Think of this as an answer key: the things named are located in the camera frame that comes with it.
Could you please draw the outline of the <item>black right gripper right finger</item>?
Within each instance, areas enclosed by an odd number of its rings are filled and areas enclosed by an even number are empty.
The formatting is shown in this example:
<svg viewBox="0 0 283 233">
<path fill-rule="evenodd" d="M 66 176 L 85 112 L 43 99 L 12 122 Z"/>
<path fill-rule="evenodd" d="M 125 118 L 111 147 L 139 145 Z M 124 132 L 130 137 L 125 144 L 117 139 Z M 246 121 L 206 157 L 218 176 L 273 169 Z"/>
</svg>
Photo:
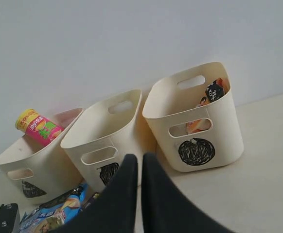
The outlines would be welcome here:
<svg viewBox="0 0 283 233">
<path fill-rule="evenodd" d="M 142 162 L 141 211 L 145 233 L 231 233 L 175 186 L 154 153 Z"/>
</svg>

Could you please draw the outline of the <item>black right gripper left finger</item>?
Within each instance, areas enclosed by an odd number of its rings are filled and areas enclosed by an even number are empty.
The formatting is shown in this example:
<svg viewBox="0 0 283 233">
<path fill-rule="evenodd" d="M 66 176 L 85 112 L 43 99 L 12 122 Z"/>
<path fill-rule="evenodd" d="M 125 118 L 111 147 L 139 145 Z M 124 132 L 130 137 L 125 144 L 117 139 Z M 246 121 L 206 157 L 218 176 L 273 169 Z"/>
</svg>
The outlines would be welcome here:
<svg viewBox="0 0 283 233">
<path fill-rule="evenodd" d="M 133 233 L 137 207 L 138 162 L 127 154 L 99 197 L 57 233 Z"/>
</svg>

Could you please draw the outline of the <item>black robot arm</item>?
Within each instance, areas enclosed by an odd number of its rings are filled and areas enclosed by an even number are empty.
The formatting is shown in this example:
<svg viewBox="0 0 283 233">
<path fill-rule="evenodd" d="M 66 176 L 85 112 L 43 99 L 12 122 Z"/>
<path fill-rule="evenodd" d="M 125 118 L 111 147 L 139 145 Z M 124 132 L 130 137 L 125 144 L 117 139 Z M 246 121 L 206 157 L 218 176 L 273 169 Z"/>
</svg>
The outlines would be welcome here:
<svg viewBox="0 0 283 233">
<path fill-rule="evenodd" d="M 143 156 L 142 166 L 127 154 L 106 188 L 82 206 L 86 190 L 82 184 L 23 218 L 17 204 L 2 204 L 0 233 L 132 233 L 138 199 L 146 233 L 229 231 L 181 193 L 153 153 Z"/>
</svg>

